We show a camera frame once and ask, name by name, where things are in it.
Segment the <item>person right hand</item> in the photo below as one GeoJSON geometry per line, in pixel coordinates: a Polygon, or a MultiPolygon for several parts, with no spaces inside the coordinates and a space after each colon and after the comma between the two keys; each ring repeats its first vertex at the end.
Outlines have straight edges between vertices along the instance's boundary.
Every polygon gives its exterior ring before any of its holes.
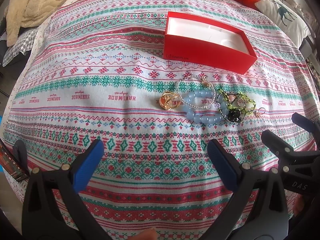
{"type": "Polygon", "coordinates": [[[299,213],[302,212],[302,210],[304,209],[304,200],[303,200],[303,196],[298,194],[295,198],[295,203],[293,205],[293,215],[297,216],[299,215],[299,213]]]}

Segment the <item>person left hand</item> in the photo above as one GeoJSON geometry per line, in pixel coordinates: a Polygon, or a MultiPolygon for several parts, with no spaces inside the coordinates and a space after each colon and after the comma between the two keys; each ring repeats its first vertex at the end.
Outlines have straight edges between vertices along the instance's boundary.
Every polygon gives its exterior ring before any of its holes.
{"type": "Polygon", "coordinates": [[[128,240],[157,240],[157,232],[155,228],[146,229],[135,236],[131,236],[128,240]]]}

